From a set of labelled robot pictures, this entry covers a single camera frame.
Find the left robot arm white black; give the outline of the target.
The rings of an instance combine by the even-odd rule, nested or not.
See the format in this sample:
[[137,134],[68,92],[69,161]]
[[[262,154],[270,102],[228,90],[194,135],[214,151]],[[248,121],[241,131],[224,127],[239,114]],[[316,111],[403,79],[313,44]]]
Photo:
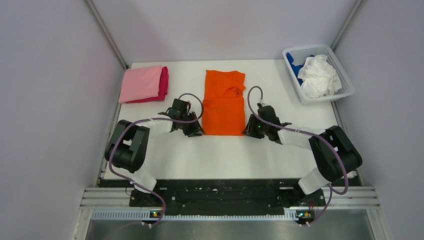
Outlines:
[[171,107],[155,116],[134,122],[119,120],[104,152],[110,171],[142,192],[141,200],[147,206],[154,207],[160,202],[165,209],[165,200],[154,189],[157,180],[145,166],[149,140],[177,130],[187,137],[202,136],[205,133],[199,123],[202,116],[202,112],[197,115],[191,110],[190,102],[176,98]]

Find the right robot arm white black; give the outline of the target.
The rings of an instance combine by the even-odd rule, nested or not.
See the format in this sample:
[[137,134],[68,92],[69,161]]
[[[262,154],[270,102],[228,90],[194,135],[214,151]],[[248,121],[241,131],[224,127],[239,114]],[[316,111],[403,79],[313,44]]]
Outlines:
[[359,168],[362,157],[341,127],[327,129],[301,128],[281,122],[270,105],[259,105],[242,132],[247,137],[263,139],[280,145],[290,145],[312,152],[316,167],[298,180],[289,191],[285,206],[307,206],[316,191],[331,185]]

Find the orange t shirt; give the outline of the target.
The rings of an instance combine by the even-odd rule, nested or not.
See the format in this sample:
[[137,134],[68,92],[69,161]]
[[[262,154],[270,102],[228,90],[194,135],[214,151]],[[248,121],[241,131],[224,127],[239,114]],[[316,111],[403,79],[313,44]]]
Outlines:
[[242,135],[246,126],[245,77],[239,71],[206,71],[201,118],[206,135]]

